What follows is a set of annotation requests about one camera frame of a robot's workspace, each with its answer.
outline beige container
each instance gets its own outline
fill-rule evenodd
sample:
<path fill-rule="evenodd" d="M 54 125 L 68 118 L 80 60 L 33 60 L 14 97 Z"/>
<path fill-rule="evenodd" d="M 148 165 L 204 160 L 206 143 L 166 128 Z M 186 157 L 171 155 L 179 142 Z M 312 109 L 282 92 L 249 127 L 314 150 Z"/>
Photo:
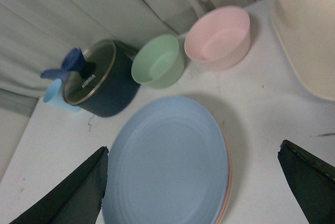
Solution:
<path fill-rule="evenodd" d="M 298 79 L 335 101 L 335 0 L 269 0 L 273 25 Z"/>

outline glass lid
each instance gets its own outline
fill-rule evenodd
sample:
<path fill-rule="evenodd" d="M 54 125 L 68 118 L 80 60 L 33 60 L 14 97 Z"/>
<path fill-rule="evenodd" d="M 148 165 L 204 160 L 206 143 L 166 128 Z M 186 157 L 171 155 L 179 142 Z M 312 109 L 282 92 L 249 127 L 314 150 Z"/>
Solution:
<path fill-rule="evenodd" d="M 112 40 L 100 41 L 83 52 L 86 64 L 72 71 L 64 83 L 63 97 L 70 105 L 78 105 L 91 97 L 102 85 L 114 64 L 116 46 Z"/>

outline plastic bowl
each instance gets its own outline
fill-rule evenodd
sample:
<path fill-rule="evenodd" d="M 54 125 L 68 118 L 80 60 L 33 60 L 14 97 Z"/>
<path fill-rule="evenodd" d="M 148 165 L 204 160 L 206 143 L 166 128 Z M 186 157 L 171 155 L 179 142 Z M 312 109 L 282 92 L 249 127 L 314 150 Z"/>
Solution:
<path fill-rule="evenodd" d="M 185 59 L 176 37 L 161 35 L 145 44 L 135 56 L 131 75 L 139 84 L 166 88 L 183 74 Z"/>
<path fill-rule="evenodd" d="M 240 62 L 250 47 L 250 18 L 238 6 L 217 8 L 200 18 L 185 39 L 187 56 L 210 70 Z"/>

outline saucepan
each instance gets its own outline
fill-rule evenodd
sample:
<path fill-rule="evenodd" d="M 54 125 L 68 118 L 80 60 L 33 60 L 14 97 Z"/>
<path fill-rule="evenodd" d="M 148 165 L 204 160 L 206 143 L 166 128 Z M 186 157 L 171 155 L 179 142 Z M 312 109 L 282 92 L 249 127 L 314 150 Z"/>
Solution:
<path fill-rule="evenodd" d="M 102 40 L 84 52 L 71 50 L 60 69 L 46 70 L 41 78 L 61 79 L 67 104 L 100 117 L 113 116 L 132 101 L 140 87 L 131 76 L 131 56 L 136 53 L 119 41 Z"/>

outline dishware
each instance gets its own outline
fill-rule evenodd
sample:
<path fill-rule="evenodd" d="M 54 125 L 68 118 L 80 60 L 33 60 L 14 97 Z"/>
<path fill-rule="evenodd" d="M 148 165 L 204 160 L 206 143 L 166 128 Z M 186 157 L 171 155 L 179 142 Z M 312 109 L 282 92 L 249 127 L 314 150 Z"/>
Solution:
<path fill-rule="evenodd" d="M 100 117 L 121 112 L 140 86 L 131 76 L 132 61 L 108 39 L 86 49 L 83 56 L 85 66 L 71 71 L 64 83 L 64 100 Z"/>
<path fill-rule="evenodd" d="M 62 95 L 63 81 L 61 79 L 55 79 L 52 84 L 48 87 L 44 94 L 43 102 L 48 105 L 57 106 L 68 111 L 79 111 L 79 106 L 72 106 L 67 104 Z"/>
<path fill-rule="evenodd" d="M 171 96 L 142 107 L 108 158 L 106 224 L 217 223 L 227 203 L 229 158 L 211 113 Z"/>
<path fill-rule="evenodd" d="M 166 88 L 183 74 L 185 59 L 176 37 L 160 35 L 146 43 L 135 56 L 131 74 L 139 84 Z"/>
<path fill-rule="evenodd" d="M 200 18 L 188 32 L 184 48 L 186 55 L 219 71 L 240 62 L 250 47 L 250 18 L 238 6 L 212 10 Z"/>

